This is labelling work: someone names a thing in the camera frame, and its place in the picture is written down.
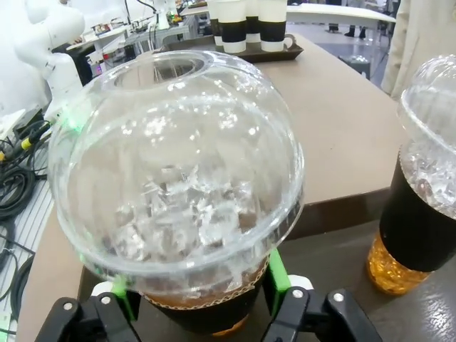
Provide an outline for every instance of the gray floor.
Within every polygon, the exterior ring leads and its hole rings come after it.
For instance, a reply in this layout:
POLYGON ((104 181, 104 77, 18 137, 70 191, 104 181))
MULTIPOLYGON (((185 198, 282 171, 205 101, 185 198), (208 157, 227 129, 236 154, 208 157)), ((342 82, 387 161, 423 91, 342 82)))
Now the gray floor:
POLYGON ((376 48, 372 49, 372 31, 368 31, 368 38, 365 40, 345 37, 343 34, 348 31, 347 25, 339 25, 340 33, 329 33, 326 31, 327 25, 319 24, 289 24, 286 29, 289 33, 301 34, 335 56, 362 55, 371 60, 373 54, 370 81, 380 87, 388 61, 389 48, 386 37, 381 37, 376 48))

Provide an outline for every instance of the white paper cup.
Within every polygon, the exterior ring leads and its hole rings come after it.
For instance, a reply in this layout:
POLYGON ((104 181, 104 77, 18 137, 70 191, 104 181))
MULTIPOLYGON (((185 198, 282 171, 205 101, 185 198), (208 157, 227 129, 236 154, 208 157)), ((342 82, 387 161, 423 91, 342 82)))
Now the white paper cup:
POLYGON ((217 15, 226 53, 239 53, 246 49, 246 5, 246 0, 217 0, 217 15))
POLYGON ((259 23, 263 51, 284 50, 286 3, 286 0, 261 0, 259 23))
POLYGON ((217 0, 207 0, 207 9, 209 10, 209 17, 211 19, 211 29, 212 34, 214 35, 215 45, 222 46, 222 31, 220 30, 217 7, 217 0))
POLYGON ((259 43, 259 0, 246 0, 247 43, 259 43))

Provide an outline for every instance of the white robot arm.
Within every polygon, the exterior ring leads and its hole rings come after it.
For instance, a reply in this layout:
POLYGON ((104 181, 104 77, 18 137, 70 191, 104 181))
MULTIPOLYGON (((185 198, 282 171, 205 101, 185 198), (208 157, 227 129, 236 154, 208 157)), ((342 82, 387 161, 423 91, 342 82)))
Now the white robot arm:
POLYGON ((15 52, 47 80, 52 101, 45 118, 54 121, 63 101, 82 89, 82 84, 73 59, 52 50, 81 36, 84 17, 76 9, 44 0, 26 0, 26 10, 32 25, 16 37, 15 52))

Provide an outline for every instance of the clear plastic dome lid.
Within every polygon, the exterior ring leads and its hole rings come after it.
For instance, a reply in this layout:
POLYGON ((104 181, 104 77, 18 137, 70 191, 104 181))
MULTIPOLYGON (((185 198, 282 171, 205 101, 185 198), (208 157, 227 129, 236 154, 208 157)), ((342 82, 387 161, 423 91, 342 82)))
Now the clear plastic dome lid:
POLYGON ((53 129, 49 176, 89 269, 150 294, 203 296, 243 286, 288 234, 304 159, 257 68, 181 51, 87 85, 53 129))
POLYGON ((398 111, 415 141, 427 141, 456 154, 456 56, 439 56, 421 65, 401 97, 398 111))

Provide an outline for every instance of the screw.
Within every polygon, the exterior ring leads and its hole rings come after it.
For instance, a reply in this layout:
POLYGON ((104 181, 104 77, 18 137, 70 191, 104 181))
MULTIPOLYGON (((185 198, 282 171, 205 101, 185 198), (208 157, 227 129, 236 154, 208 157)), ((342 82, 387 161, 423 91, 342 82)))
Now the screw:
POLYGON ((303 292, 301 290, 293 290, 293 297, 294 298, 302 298, 303 292))
POLYGON ((343 301, 343 294, 337 293, 333 296, 335 301, 343 301))
POLYGON ((103 298, 101 299, 101 302, 102 302, 103 304, 109 304, 109 303, 111 302, 111 298, 109 298, 109 297, 103 297, 103 298))

